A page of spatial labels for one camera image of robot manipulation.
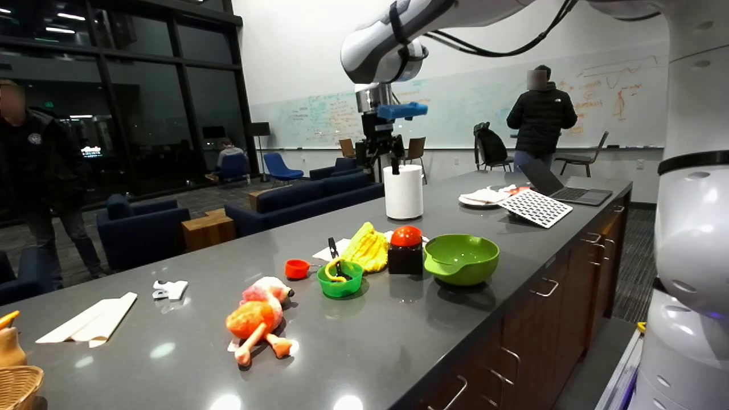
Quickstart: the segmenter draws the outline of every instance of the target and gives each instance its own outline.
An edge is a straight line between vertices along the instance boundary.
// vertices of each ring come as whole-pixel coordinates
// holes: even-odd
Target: black cord
[[[559,14],[552,19],[549,27],[545,32],[539,32],[535,38],[530,38],[529,44],[525,44],[521,47],[515,47],[515,50],[508,50],[508,52],[495,52],[495,50],[482,50],[478,45],[472,45],[453,33],[447,33],[443,30],[432,30],[429,32],[426,37],[437,40],[437,44],[444,44],[453,50],[461,50],[461,52],[467,52],[467,54],[477,54],[477,57],[515,57],[515,54],[521,54],[521,52],[529,52],[530,47],[535,47],[538,44],[543,44],[546,38],[546,33],[566,21],[566,16],[574,8],[578,0],[566,0],[562,7],[559,8]]]

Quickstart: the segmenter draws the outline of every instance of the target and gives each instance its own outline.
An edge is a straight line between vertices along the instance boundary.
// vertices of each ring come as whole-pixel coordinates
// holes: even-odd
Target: white robot
[[[356,85],[412,79],[443,27],[477,27],[533,0],[395,0],[351,32],[341,65]],[[653,291],[634,410],[729,407],[729,2],[591,0],[619,21],[662,14],[670,27],[667,134],[658,166]]]

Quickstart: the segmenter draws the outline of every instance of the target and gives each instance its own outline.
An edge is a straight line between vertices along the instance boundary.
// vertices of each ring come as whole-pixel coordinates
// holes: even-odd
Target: gray countertop
[[[42,396],[47,407],[390,407],[461,339],[504,311],[510,296],[601,209],[574,207],[543,230],[513,224],[504,209],[467,209],[456,200],[457,194],[504,181],[504,172],[495,170],[426,185],[426,213],[414,221],[426,236],[470,233],[495,240],[501,261],[487,289],[451,294],[429,275],[377,273],[367,275],[361,298],[330,301],[314,277],[291,282],[297,306],[284,311],[283,335],[297,339],[295,357],[275,360],[271,349],[263,349],[249,372],[238,368],[226,350],[223,326],[242,289],[259,275],[283,275],[287,257],[309,257],[325,246],[325,236],[351,236],[363,221],[381,233],[396,227],[386,218],[386,200],[3,306],[0,311],[21,310],[22,349],[29,361],[46,368]],[[612,188],[615,195],[628,191],[627,181],[578,185]],[[185,301],[152,301],[160,277],[189,281]],[[138,298],[107,345],[34,343],[96,301],[125,291]]]

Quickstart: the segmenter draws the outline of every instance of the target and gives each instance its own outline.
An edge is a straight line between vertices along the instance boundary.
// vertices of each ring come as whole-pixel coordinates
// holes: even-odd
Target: toy chicken
[[[239,308],[226,318],[227,332],[242,342],[234,349],[234,360],[239,366],[251,366],[254,349],[263,339],[271,343],[275,357],[290,355],[291,339],[275,337],[274,332],[283,326],[283,302],[291,296],[295,291],[274,275],[255,281],[242,294]]]

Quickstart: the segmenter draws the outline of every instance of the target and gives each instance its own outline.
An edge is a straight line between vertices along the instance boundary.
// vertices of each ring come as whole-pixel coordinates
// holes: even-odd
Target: ceiling light
[[[68,37],[72,37],[72,33],[76,33],[72,30],[66,30],[66,27],[46,27],[46,32],[52,32],[52,33],[68,33]]]
[[[58,19],[66,19],[66,21],[86,21],[85,16],[78,16],[78,14],[58,14]]]

